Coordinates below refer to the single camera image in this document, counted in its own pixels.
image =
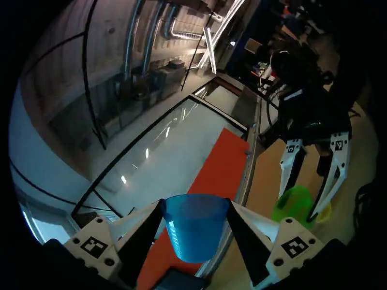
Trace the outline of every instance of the blue plastic cup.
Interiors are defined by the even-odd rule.
[[[227,210],[227,199],[209,194],[164,200],[163,216],[176,256],[187,263],[210,260],[218,248]]]

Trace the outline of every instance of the orange mat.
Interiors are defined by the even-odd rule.
[[[205,193],[233,200],[246,164],[249,144],[223,129],[188,193]],[[186,263],[176,257],[166,229],[150,249],[137,280],[138,290],[149,290],[170,268],[195,275],[201,264]]]

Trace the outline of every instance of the ceiling light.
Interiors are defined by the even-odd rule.
[[[212,73],[216,74],[216,63],[215,63],[215,52],[214,52],[214,44],[212,43],[211,30],[209,27],[205,29],[203,27],[204,36],[207,42],[207,48],[209,49],[209,60],[211,62]]]
[[[215,33],[214,37],[213,37],[213,44],[214,46],[216,45],[216,43],[218,42],[221,34],[223,33],[223,31],[225,30],[225,28],[227,27],[227,25],[230,23],[231,19],[234,17],[235,13],[238,11],[238,9],[242,6],[242,4],[244,3],[245,0],[236,0],[233,5],[231,6],[230,10],[227,12],[227,15],[224,17],[218,31]],[[204,55],[202,56],[201,60],[199,61],[198,63],[198,66],[200,68],[202,68],[204,66],[204,63],[207,61],[209,57],[209,49],[207,47],[207,50],[206,52],[204,53]]]
[[[202,87],[200,90],[198,90],[196,93],[195,93],[195,96],[197,96],[198,94],[200,94],[202,91],[205,90],[206,87]]]

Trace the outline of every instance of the green plastic cup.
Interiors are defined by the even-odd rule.
[[[315,224],[307,222],[306,218],[313,206],[313,198],[304,186],[295,186],[288,189],[274,206],[271,219],[280,222],[282,219],[295,218],[305,228],[310,229]]]

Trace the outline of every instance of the wooden table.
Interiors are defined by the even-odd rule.
[[[323,242],[338,238],[347,244],[354,234],[352,214],[357,190],[373,180],[376,168],[378,141],[371,121],[364,111],[355,104],[354,109],[361,117],[351,118],[353,137],[351,140],[351,161],[348,177],[332,200],[332,216],[325,223],[316,224],[312,233]],[[282,140],[277,140],[256,160],[253,183],[246,207],[268,218],[278,199],[281,180],[280,159],[285,148]],[[296,185],[306,186],[316,196],[322,177],[316,173],[318,153],[315,147],[307,147]],[[237,243],[233,240],[219,268],[214,273],[209,290],[251,289],[247,273]]]

